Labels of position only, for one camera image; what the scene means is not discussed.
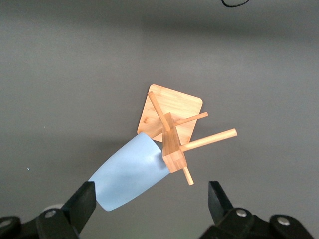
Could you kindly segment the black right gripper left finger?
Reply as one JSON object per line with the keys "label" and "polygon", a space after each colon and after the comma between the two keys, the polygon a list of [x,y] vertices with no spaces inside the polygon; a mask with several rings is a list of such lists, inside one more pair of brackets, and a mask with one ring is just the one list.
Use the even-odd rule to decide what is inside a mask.
{"label": "black right gripper left finger", "polygon": [[78,239],[96,208],[95,183],[84,182],[60,208],[44,211],[36,219],[41,239]]}

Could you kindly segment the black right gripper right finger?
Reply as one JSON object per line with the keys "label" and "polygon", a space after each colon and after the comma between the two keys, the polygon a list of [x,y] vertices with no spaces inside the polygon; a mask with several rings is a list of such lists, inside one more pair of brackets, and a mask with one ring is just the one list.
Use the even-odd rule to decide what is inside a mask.
{"label": "black right gripper right finger", "polygon": [[208,208],[214,225],[201,239],[270,239],[269,223],[243,208],[235,208],[217,181],[208,183]]}

